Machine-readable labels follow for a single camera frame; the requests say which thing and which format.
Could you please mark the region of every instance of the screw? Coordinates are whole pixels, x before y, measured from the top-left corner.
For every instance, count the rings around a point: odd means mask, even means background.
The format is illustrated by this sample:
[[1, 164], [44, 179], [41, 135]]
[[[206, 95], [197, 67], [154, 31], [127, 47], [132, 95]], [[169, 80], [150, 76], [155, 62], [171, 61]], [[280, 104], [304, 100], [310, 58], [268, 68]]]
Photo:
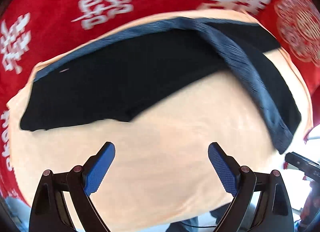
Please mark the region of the screw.
[[74, 172], [79, 172], [81, 170], [82, 170], [82, 166], [81, 165], [77, 165], [77, 166], [73, 167], [73, 171]]
[[249, 172], [250, 168], [248, 166], [241, 166], [241, 171], [243, 172]]
[[43, 175], [44, 176], [48, 176], [50, 174], [50, 170], [45, 170], [44, 172], [43, 172]]
[[274, 170], [272, 173], [274, 176], [280, 176], [280, 172], [278, 170]]

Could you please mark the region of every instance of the black cable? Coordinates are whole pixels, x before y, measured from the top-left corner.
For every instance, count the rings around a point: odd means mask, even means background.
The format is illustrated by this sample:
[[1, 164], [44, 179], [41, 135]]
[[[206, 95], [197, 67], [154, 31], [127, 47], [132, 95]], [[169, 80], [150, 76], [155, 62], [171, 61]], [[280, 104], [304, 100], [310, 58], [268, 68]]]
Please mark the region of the black cable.
[[188, 226], [188, 227], [192, 227], [192, 228], [215, 228], [216, 226], [208, 226], [208, 227], [197, 227], [197, 226], [192, 226], [192, 225], [188, 225], [186, 223], [183, 223], [182, 221], [180, 221], [182, 224]]

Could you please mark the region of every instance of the blue gripper pad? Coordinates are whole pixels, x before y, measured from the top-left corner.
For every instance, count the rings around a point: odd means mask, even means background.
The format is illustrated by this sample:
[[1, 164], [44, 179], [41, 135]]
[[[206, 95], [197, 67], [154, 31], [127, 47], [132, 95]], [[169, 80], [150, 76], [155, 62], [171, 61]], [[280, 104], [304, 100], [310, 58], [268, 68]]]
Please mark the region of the blue gripper pad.
[[237, 189], [237, 177], [230, 170], [228, 164], [226, 163], [227, 155], [220, 148], [217, 148], [217, 143], [212, 143], [208, 148], [208, 156], [210, 162], [212, 163], [215, 171], [217, 172], [219, 179], [226, 190], [226, 192], [231, 193], [235, 197], [238, 193]]
[[91, 193], [94, 193], [98, 190], [105, 174], [107, 173], [107, 170], [109, 169], [113, 159], [115, 158], [115, 155], [116, 155], [115, 146], [112, 143], [107, 142], [100, 149], [98, 154], [90, 157], [94, 159], [94, 163], [91, 169], [88, 170], [88, 172], [86, 172], [85, 182], [84, 182], [85, 183], [84, 191], [88, 197], [90, 196]]

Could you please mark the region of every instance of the beige fabric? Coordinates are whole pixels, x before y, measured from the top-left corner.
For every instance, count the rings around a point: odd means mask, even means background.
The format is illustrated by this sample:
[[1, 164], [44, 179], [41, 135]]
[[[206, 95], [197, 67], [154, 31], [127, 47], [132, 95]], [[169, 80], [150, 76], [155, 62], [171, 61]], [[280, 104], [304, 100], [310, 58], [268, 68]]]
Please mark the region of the beige fabric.
[[[255, 22], [239, 12], [209, 10], [155, 15], [126, 26], [176, 16]], [[301, 140], [312, 124], [310, 95], [297, 69], [287, 63], [286, 53], [276, 50], [266, 56], [287, 82], [301, 112], [294, 137]], [[115, 144], [116, 157], [91, 199], [114, 232], [191, 218], [230, 201], [207, 156], [213, 141], [239, 164], [255, 171], [269, 172], [283, 161], [247, 91], [228, 71], [190, 84], [132, 123], [104, 120], [48, 131], [20, 130], [35, 72], [59, 58], [38, 64], [28, 84], [8, 103], [11, 157], [20, 189], [30, 204], [45, 169], [68, 171], [83, 164], [106, 141]]]

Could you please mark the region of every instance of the red fabric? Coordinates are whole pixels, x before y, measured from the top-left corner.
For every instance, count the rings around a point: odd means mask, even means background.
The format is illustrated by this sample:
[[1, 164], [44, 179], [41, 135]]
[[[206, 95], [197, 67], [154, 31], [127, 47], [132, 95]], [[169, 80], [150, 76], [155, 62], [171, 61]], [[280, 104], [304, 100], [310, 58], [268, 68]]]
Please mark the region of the red fabric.
[[320, 124], [320, 14], [311, 0], [274, 0], [258, 20], [289, 52], [311, 95], [314, 126]]
[[[34, 65], [127, 22], [152, 14], [207, 7], [256, 14], [271, 0], [13, 0], [0, 20], [0, 113], [26, 83]], [[0, 145], [0, 190], [20, 194], [10, 156]]]

